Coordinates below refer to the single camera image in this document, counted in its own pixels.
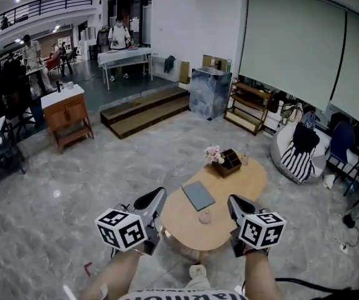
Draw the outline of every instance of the wooden steps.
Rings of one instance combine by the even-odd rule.
[[[189,101],[186,90],[172,87],[101,111],[101,122],[124,139],[188,110]]]

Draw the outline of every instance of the gray notebook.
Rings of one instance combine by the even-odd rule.
[[[182,186],[182,190],[191,201],[191,204],[196,211],[202,210],[216,202],[200,181]]]

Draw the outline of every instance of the flower arrangement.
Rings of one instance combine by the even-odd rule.
[[[224,163],[224,157],[221,154],[219,146],[211,146],[205,149],[205,158],[209,160],[210,163]]]

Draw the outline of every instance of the wooden oval coffee table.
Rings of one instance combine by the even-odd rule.
[[[162,233],[167,230],[184,246],[200,251],[217,249],[227,242],[230,232],[236,228],[228,211],[227,200],[230,194],[237,194],[256,201],[266,186],[266,171],[256,160],[249,159],[247,166],[226,178],[222,178],[208,164],[196,173],[186,184],[202,182],[214,197],[215,203],[196,211],[183,190],[180,188],[171,193],[161,214]],[[200,213],[209,210],[211,222],[203,224]]]

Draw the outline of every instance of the red chair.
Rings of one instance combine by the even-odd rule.
[[[60,58],[61,58],[61,51],[54,54],[51,59],[48,59],[44,62],[44,65],[48,69],[48,75],[50,75],[50,71],[57,68],[57,72],[60,73]]]

